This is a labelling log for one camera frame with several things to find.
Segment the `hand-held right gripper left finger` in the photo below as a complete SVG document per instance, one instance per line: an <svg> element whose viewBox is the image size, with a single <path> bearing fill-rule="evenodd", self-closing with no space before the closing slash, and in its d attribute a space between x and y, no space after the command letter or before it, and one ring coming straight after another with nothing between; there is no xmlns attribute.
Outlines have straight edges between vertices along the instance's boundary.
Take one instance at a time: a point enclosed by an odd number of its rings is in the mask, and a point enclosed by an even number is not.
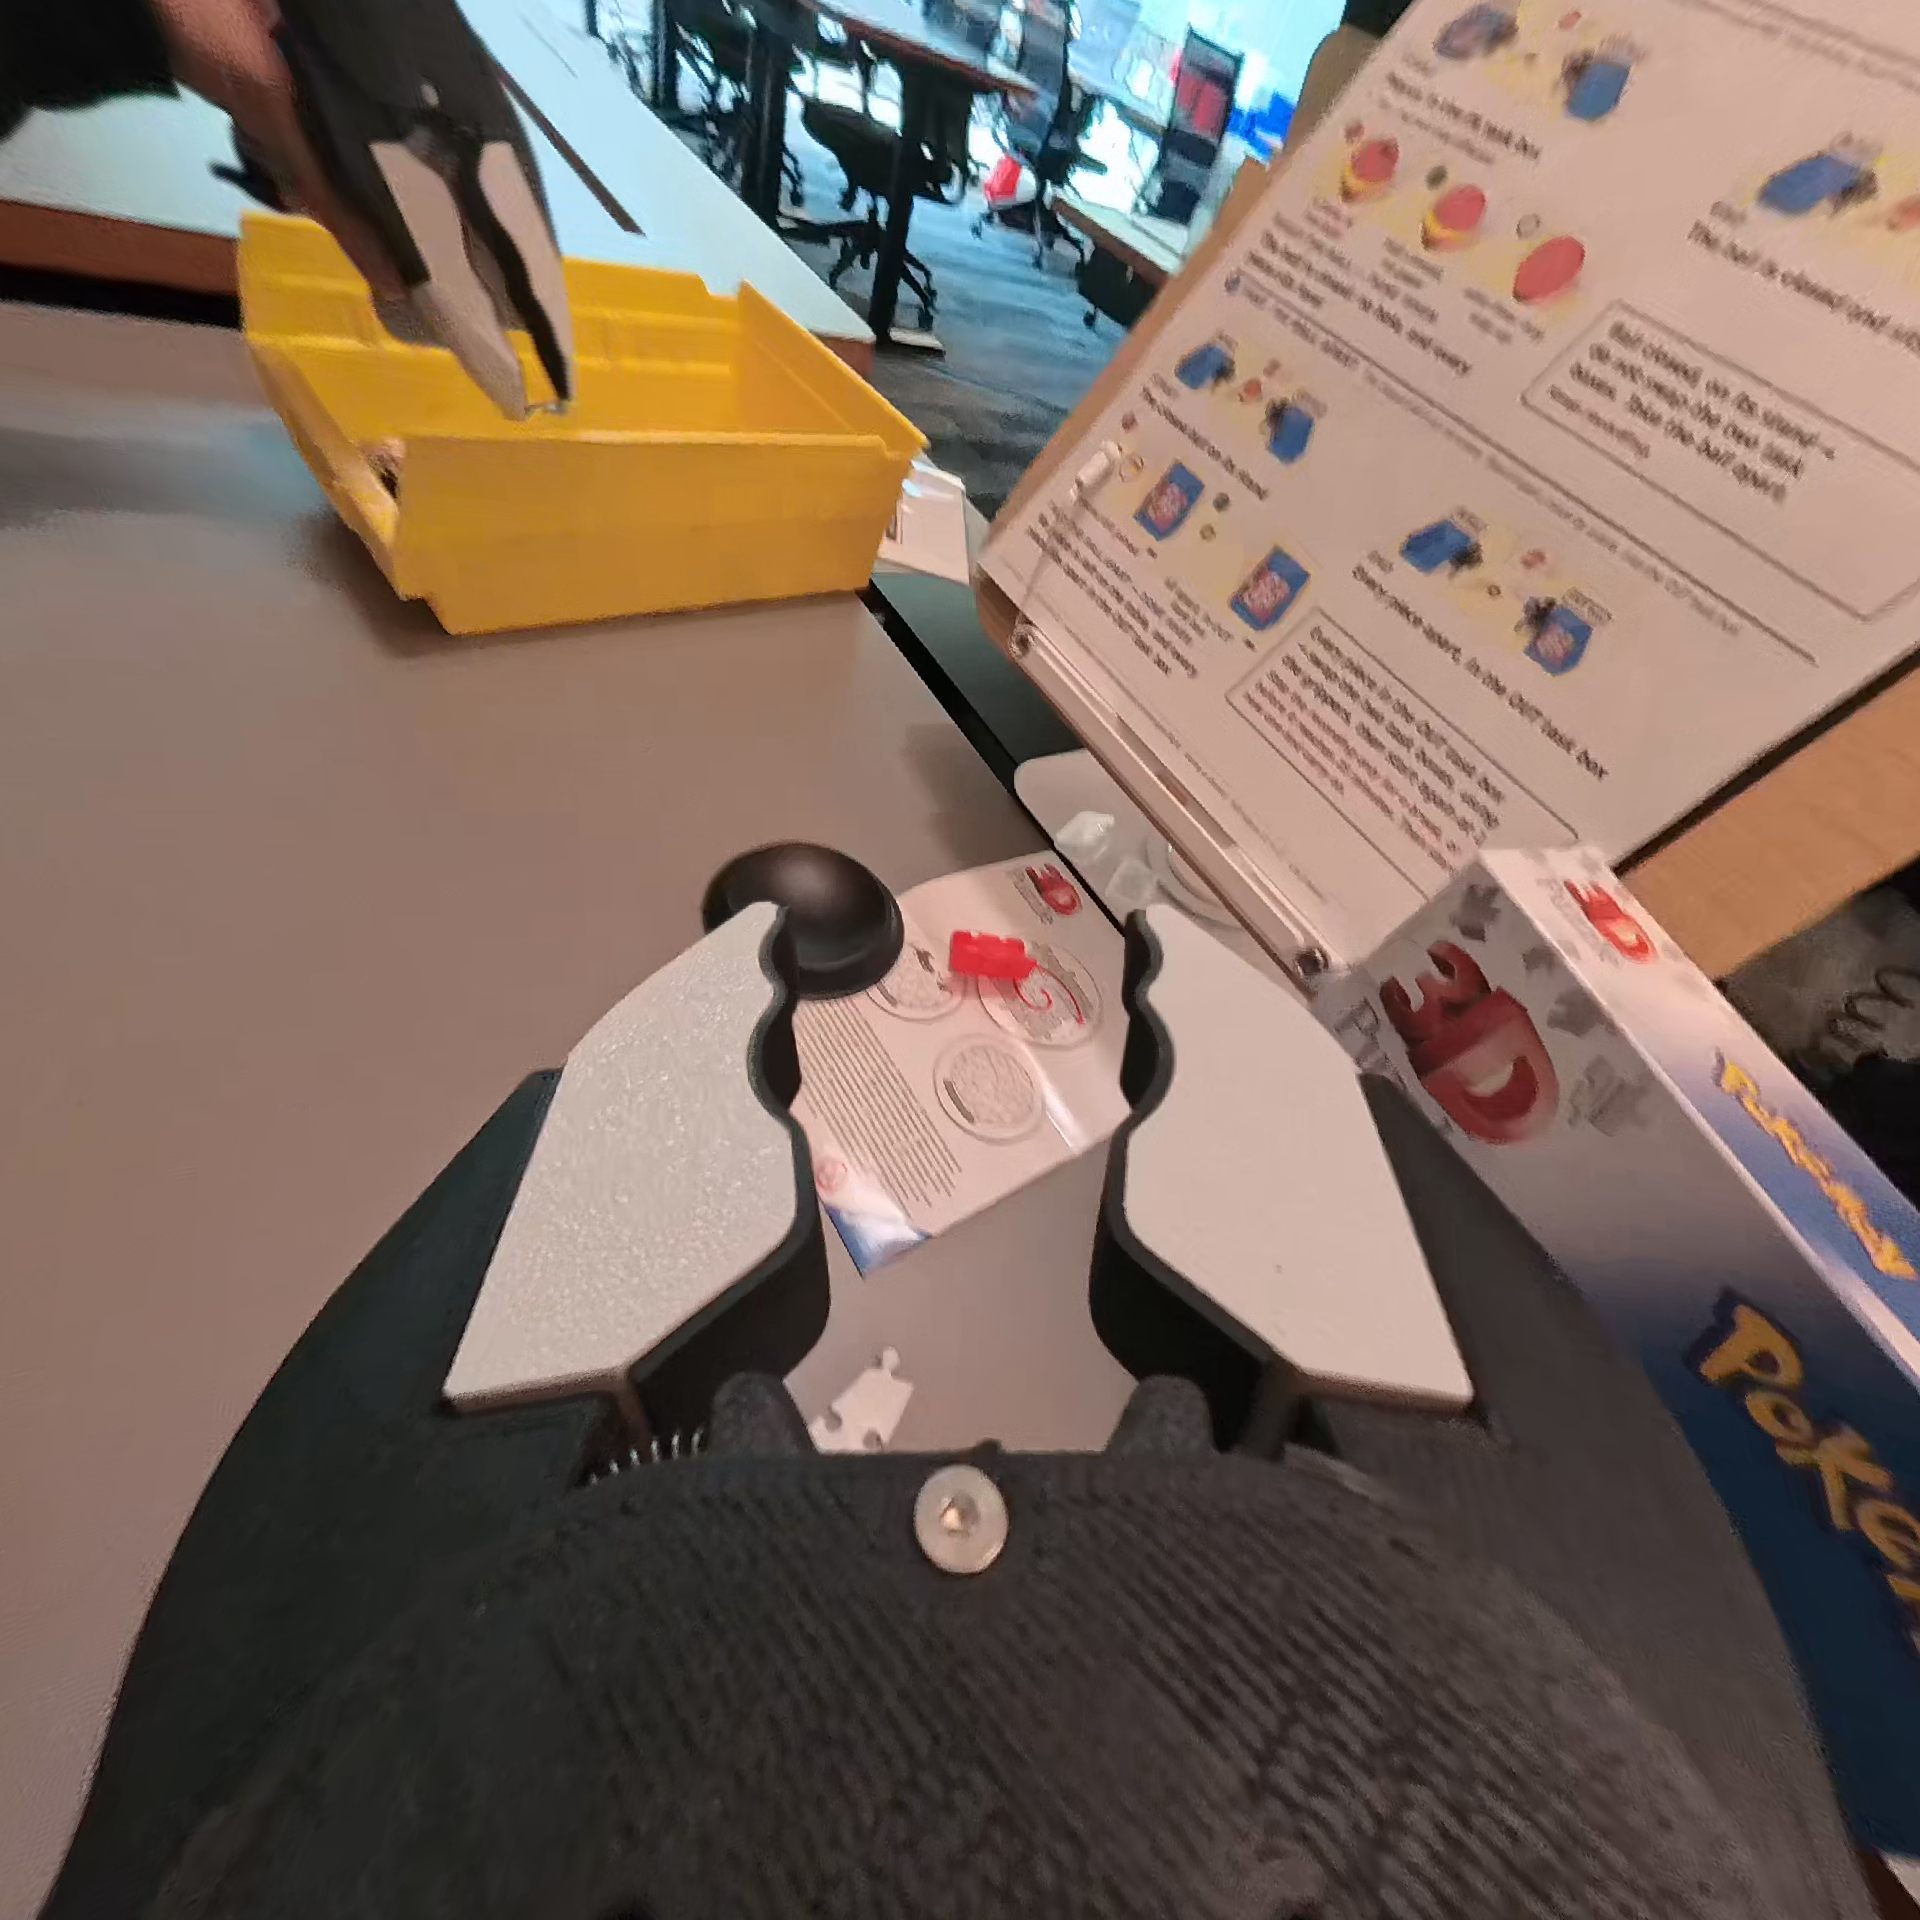
<svg viewBox="0 0 1920 1920"><path fill-rule="evenodd" d="M697 1420L826 1329L809 1143L793 1114L793 943L752 903L571 1048L447 1373L459 1410L578 1394Z"/></svg>

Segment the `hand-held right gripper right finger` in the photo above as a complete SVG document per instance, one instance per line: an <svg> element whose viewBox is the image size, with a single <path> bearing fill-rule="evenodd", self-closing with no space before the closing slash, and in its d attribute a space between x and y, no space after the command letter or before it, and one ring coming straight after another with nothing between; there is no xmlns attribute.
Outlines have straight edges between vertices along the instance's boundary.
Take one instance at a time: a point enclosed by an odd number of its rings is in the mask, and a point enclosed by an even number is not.
<svg viewBox="0 0 1920 1920"><path fill-rule="evenodd" d="M1282 985L1169 905L1125 925L1092 1325L1216 1420L1296 1401L1453 1416L1471 1366L1360 1073Z"/></svg>

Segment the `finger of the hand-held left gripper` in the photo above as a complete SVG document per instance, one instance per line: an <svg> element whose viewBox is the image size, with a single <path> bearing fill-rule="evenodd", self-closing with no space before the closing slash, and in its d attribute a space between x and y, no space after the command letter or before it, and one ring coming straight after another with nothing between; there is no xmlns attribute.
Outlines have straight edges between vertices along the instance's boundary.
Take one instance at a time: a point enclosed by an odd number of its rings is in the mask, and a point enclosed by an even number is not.
<svg viewBox="0 0 1920 1920"><path fill-rule="evenodd" d="M402 266L425 332L506 417L528 417L531 390L515 333L524 332L509 266L520 264L507 212L524 209L520 157L507 140L447 140L425 128L369 149L416 264Z"/></svg>
<svg viewBox="0 0 1920 1920"><path fill-rule="evenodd" d="M480 149L480 225L507 305L528 333L557 409L573 402L573 325L563 253L537 172L509 140Z"/></svg>

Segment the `yellow plastic bin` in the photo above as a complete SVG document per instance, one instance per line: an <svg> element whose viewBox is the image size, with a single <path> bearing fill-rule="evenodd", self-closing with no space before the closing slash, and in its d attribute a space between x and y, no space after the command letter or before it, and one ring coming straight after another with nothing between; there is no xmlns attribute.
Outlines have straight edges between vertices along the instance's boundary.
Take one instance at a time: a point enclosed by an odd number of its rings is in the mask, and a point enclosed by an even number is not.
<svg viewBox="0 0 1920 1920"><path fill-rule="evenodd" d="M258 383L338 521L447 632L861 586L923 434L749 285L565 258L578 383L507 420L450 352L397 342L311 221L235 255Z"/></svg>

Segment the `white-backed puzzle piece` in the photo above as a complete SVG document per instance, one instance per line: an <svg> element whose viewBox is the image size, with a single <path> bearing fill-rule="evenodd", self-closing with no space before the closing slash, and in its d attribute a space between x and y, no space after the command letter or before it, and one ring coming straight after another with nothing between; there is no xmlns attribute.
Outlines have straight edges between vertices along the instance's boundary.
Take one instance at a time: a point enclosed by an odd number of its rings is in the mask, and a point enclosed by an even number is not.
<svg viewBox="0 0 1920 1920"><path fill-rule="evenodd" d="M855 1456L887 1452L915 1397L899 1349L875 1350L871 1361L807 1423L820 1453Z"/></svg>

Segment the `person's left forearm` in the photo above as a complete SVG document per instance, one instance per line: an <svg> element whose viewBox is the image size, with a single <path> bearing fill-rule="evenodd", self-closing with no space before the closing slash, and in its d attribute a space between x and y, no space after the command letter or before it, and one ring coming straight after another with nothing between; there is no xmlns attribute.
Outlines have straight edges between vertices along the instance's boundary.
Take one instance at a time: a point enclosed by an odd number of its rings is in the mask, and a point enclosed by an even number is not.
<svg viewBox="0 0 1920 1920"><path fill-rule="evenodd" d="M147 1L2 1L2 140L35 112L171 95L176 72Z"/></svg>

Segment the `black dome ball stand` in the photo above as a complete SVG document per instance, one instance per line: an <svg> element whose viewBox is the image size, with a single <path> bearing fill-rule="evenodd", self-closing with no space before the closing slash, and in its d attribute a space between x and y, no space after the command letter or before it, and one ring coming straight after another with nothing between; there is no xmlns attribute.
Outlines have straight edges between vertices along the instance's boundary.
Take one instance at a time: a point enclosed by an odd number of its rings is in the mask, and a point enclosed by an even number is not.
<svg viewBox="0 0 1920 1920"><path fill-rule="evenodd" d="M783 912L784 976L807 1001L868 991L905 945L896 894L839 848L784 841L735 854L704 889L704 933L756 905Z"/></svg>

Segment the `blue white puzzle box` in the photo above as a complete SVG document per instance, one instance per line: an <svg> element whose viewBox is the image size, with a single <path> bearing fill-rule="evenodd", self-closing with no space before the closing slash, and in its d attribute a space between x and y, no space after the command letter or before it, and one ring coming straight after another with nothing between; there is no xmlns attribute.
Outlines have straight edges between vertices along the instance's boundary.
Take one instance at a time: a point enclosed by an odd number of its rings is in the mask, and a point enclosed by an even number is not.
<svg viewBox="0 0 1920 1920"><path fill-rule="evenodd" d="M1863 1844L1917 1854L1917 1213L1593 848L1484 850L1312 1009L1642 1361Z"/></svg>

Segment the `person's left hand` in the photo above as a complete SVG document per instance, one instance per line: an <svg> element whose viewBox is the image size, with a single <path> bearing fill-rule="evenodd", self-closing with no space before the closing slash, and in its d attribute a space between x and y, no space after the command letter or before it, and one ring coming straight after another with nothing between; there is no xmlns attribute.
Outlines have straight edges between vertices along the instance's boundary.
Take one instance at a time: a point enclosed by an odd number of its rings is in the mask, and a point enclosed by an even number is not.
<svg viewBox="0 0 1920 1920"><path fill-rule="evenodd" d="M229 113L282 204L344 247L376 296L407 294L378 236L331 190L298 112L273 1L148 1L176 80Z"/></svg>

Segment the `grey neighbouring table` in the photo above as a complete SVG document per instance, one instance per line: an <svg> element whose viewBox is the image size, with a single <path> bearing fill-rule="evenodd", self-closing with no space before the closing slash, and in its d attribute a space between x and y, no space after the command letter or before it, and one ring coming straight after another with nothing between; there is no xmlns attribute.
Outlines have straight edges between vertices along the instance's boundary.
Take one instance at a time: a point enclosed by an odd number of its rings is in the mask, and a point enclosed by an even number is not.
<svg viewBox="0 0 1920 1920"><path fill-rule="evenodd" d="M560 252L755 287L855 373L871 326L632 93L560 4L471 1L536 145ZM216 176L226 121L205 102L132 97L39 112L2 157L4 296L239 325L248 197Z"/></svg>

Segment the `folded white leaflet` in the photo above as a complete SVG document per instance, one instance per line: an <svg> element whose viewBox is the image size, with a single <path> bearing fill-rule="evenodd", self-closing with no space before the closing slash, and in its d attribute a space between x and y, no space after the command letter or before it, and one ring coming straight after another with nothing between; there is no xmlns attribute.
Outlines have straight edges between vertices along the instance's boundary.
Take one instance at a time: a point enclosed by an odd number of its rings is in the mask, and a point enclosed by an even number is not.
<svg viewBox="0 0 1920 1920"><path fill-rule="evenodd" d="M861 1276L1076 1160L1128 1112L1122 936L1057 852L925 880L899 903L891 974L795 1013L795 1114ZM959 927L1023 936L1041 969L954 976Z"/></svg>

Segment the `black office chair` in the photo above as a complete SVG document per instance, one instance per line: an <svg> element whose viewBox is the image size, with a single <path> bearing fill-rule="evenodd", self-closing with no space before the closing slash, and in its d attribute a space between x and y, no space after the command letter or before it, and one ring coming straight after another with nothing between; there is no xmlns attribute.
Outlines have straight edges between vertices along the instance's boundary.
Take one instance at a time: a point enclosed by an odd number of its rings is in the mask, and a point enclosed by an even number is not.
<svg viewBox="0 0 1920 1920"><path fill-rule="evenodd" d="M930 78L921 95L921 130L887 128L868 112L805 101L802 128L839 164L845 192L832 218L795 218L787 237L805 247L836 247L828 285L839 287L852 266L877 266L891 216L896 164L905 164L912 201L961 206L970 192L972 92Z"/></svg>

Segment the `clear plastic bag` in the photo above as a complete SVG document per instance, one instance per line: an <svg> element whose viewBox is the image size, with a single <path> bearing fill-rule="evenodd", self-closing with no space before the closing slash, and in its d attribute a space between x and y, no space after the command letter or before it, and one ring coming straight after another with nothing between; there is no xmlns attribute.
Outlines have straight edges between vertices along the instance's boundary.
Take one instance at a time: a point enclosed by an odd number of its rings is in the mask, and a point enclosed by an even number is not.
<svg viewBox="0 0 1920 1920"><path fill-rule="evenodd" d="M1212 927L1237 918L1161 826L1090 752L1059 752L1016 767L1016 797L1106 913L1122 922L1163 903Z"/></svg>

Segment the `long office desk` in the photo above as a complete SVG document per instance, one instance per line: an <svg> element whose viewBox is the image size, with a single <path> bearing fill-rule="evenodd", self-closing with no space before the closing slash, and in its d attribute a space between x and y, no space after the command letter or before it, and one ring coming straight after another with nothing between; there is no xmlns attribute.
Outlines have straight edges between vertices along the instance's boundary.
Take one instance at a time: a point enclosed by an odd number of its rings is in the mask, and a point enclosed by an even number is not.
<svg viewBox="0 0 1920 1920"><path fill-rule="evenodd" d="M961 31L929 22L923 10L907 1L801 1L801 7L834 20L887 56L940 71L975 93L991 92L1020 101L1041 95L1037 81L981 52Z"/></svg>

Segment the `white paper sheet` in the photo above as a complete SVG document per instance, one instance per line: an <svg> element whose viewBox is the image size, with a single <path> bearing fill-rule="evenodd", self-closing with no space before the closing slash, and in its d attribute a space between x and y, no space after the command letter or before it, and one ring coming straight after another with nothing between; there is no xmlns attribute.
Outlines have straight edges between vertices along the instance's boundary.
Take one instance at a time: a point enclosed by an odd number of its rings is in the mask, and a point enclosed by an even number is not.
<svg viewBox="0 0 1920 1920"><path fill-rule="evenodd" d="M875 572L905 572L947 584L972 584L975 509L965 482L919 457L907 469L880 534Z"/></svg>

